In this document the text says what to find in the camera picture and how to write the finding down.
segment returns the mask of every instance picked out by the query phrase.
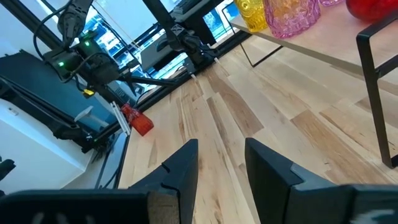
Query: black metal table leg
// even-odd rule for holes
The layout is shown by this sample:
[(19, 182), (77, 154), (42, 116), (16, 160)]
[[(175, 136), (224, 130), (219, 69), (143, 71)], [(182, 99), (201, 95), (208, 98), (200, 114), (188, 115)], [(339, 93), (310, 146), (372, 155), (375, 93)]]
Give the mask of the black metal table leg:
[(398, 55), (392, 57), (390, 60), (375, 68), (370, 46), (370, 38), (372, 35), (376, 34), (396, 19), (398, 19), (398, 11), (393, 12), (390, 16), (386, 17), (380, 22), (372, 24), (365, 30), (361, 31), (356, 37), (359, 56), (361, 57), (363, 75), (365, 77), (366, 88), (368, 89), (369, 101), (373, 114), (373, 122), (376, 128), (377, 140), (379, 142), (381, 160), (390, 168), (398, 166), (398, 155), (391, 158), (386, 123), (384, 121), (377, 81), (379, 78), (398, 67)]
[[(228, 18), (225, 16), (225, 9), (226, 9), (228, 6), (232, 5), (232, 4), (234, 4), (234, 2), (231, 2), (231, 3), (229, 3), (228, 5), (226, 5), (226, 6), (221, 10), (221, 12), (223, 13), (224, 18), (228, 21), (228, 24), (229, 24), (230, 28), (232, 29), (232, 32), (233, 32), (234, 34), (236, 34), (236, 33), (235, 33), (235, 30), (234, 30), (234, 28), (232, 27), (231, 23), (229, 22)], [(241, 46), (241, 48), (242, 48), (242, 50), (243, 50), (244, 55), (245, 55), (246, 58), (248, 59), (248, 61), (249, 61), (249, 63), (250, 63), (250, 66), (252, 66), (253, 68), (256, 67), (257, 65), (259, 65), (261, 62), (265, 61), (265, 59), (271, 57), (273, 54), (275, 54), (276, 52), (278, 52), (280, 49), (282, 49), (282, 48), (284, 47), (284, 46), (279, 46), (278, 48), (276, 48), (275, 50), (273, 50), (271, 53), (267, 54), (265, 57), (263, 57), (263, 58), (260, 59), (258, 62), (256, 62), (256, 63), (253, 64), (253, 63), (251, 62), (250, 58), (249, 58), (248, 53), (247, 53), (246, 50), (244, 49), (242, 43), (240, 43), (240, 46)]]

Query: wooden table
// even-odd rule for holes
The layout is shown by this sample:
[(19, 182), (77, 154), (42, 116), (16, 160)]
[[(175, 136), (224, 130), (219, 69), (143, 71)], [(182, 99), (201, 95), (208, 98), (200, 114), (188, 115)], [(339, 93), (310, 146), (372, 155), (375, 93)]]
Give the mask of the wooden table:
[[(398, 11), (389, 18), (396, 20), (397, 17)], [(233, 27), (249, 32), (241, 16), (233, 19), (231, 24)], [(377, 86), (378, 78), (381, 78), (385, 74), (377, 74), (374, 69), (375, 66), (372, 65), (372, 61), (369, 60), (367, 60), (364, 66), (365, 69), (363, 69), (356, 41), (357, 35), (369, 27), (369, 25), (370, 24), (354, 18), (348, 12), (345, 4), (339, 4), (334, 7), (322, 8), (322, 15), (318, 22), (309, 28), (309, 30), (295, 37), (284, 40), (277, 39), (268, 28), (253, 33), (253, 35), (317, 58), (347, 71), (364, 75), (382, 160), (387, 166), (393, 168), (398, 165), (398, 157), (393, 157), (391, 159), (390, 156), (381, 100)], [(370, 40), (371, 55), (373, 55), (376, 67), (388, 61), (390, 58), (393, 60), (391, 60), (388, 70), (397, 67), (397, 38), (398, 22), (395, 21), (377, 32)], [(366, 56), (369, 56), (369, 54), (362, 55), (362, 59), (364, 60)]]

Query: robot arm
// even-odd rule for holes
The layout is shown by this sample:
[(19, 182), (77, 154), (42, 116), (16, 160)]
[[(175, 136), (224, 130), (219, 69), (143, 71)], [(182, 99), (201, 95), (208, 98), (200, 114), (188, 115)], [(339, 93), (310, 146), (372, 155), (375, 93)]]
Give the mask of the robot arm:
[(62, 34), (64, 48), (68, 48), (82, 32), (86, 24), (88, 10), (93, 0), (71, 0), (58, 20), (58, 30)]

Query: white wall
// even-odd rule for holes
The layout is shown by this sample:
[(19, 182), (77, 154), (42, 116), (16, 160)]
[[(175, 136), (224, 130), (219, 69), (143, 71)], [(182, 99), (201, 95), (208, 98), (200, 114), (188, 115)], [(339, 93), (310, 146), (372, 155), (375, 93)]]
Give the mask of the white wall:
[[(36, 0), (23, 2), (39, 18), (46, 15)], [(1, 57), (20, 49), (38, 57), (33, 33), (1, 4), (0, 21), (6, 21), (0, 32)], [(40, 40), (38, 46), (42, 53), (50, 50)], [(9, 108), (18, 115), (10, 113)], [(0, 181), (0, 189), (7, 194), (23, 189), (62, 188), (84, 172), (92, 154), (83, 154), (72, 141), (56, 139), (46, 126), (4, 100), (0, 100), (0, 142), (0, 156), (16, 162), (16, 168)]]
[(0, 181), (6, 194), (28, 189), (61, 189), (84, 173), (92, 152), (72, 141), (55, 139), (42, 123), (0, 100), (0, 156), (16, 168)]
[[(56, 9), (68, 2), (68, 0), (47, 1)], [(161, 0), (168, 11), (171, 11), (179, 1)], [(127, 43), (131, 43), (157, 22), (142, 0), (95, 0), (93, 6)]]

